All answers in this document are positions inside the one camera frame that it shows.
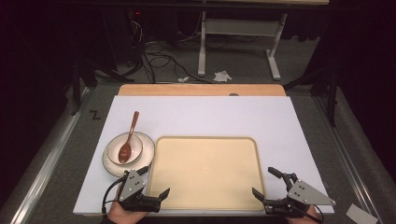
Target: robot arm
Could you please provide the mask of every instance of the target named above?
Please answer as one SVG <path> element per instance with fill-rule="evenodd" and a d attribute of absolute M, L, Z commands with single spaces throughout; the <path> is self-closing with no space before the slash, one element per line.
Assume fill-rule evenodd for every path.
<path fill-rule="evenodd" d="M 142 191 L 146 184 L 141 175 L 145 174 L 148 170 L 149 168 L 145 166 L 138 171 L 125 171 L 124 176 L 107 189 L 102 203 L 102 215 L 106 216 L 105 204 L 107 194 L 119 183 L 121 185 L 117 195 L 117 202 L 125 211 L 158 213 L 161 209 L 161 202 L 168 197 L 170 189 L 166 189 L 158 198 L 144 195 Z"/>
<path fill-rule="evenodd" d="M 269 167 L 268 172 L 277 178 L 283 178 L 286 184 L 287 196 L 282 200 L 267 200 L 265 196 L 252 189 L 253 195 L 264 205 L 265 213 L 283 217 L 307 216 L 306 211 L 311 204 L 335 205 L 335 201 L 322 194 L 317 189 L 309 186 L 303 180 L 297 178 L 296 174 L 284 174 L 274 167 Z M 310 217 L 318 223 L 321 220 Z"/>

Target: white paper scrap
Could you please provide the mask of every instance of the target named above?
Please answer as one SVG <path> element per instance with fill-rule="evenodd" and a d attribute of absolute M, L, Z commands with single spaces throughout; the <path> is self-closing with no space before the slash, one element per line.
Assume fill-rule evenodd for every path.
<path fill-rule="evenodd" d="M 358 224 L 375 224 L 378 221 L 378 218 L 373 217 L 372 215 L 361 210 L 355 204 L 350 205 L 346 215 Z"/>
<path fill-rule="evenodd" d="M 185 83 L 189 80 L 189 77 L 184 77 L 184 78 L 178 78 L 177 81 L 180 83 Z"/>
<path fill-rule="evenodd" d="M 215 79 L 213 79 L 215 81 L 227 82 L 228 79 L 232 79 L 226 71 L 215 73 L 215 76 Z"/>

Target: wooden table top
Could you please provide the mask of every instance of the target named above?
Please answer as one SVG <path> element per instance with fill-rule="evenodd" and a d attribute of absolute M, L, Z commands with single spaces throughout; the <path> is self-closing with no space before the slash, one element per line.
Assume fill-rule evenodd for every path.
<path fill-rule="evenodd" d="M 119 95 L 134 96 L 286 96 L 278 84 L 125 84 Z"/>

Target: white paper sheet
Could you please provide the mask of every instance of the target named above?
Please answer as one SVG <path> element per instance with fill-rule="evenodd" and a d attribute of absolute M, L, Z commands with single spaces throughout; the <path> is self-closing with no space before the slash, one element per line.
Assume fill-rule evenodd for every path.
<path fill-rule="evenodd" d="M 375 224 L 378 221 L 378 218 L 366 213 L 355 204 L 350 205 L 346 215 L 358 224 Z"/>
<path fill-rule="evenodd" d="M 102 155 L 106 144 L 130 128 L 134 111 L 139 111 L 135 130 L 154 142 L 165 135 L 248 136 L 260 151 L 262 173 L 268 199 L 286 196 L 282 179 L 267 172 L 273 166 L 284 173 L 295 173 L 312 187 L 326 193 L 306 143 L 303 130 L 289 97 L 284 96 L 116 96 L 106 119 L 88 173 L 78 196 L 74 213 L 98 215 L 106 189 L 117 179 L 109 174 Z M 110 191 L 108 200 L 115 197 Z M 321 206 L 333 213 L 331 206 Z M 162 215 L 224 215 L 221 211 L 162 210 Z M 250 215 L 249 212 L 230 212 Z"/>

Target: beige tray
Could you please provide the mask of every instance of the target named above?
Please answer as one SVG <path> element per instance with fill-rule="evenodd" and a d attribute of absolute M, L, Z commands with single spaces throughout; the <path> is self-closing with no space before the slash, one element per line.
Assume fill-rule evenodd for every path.
<path fill-rule="evenodd" d="M 148 195 L 171 191 L 162 209 L 262 210 L 256 142 L 248 137 L 174 137 L 157 141 Z"/>

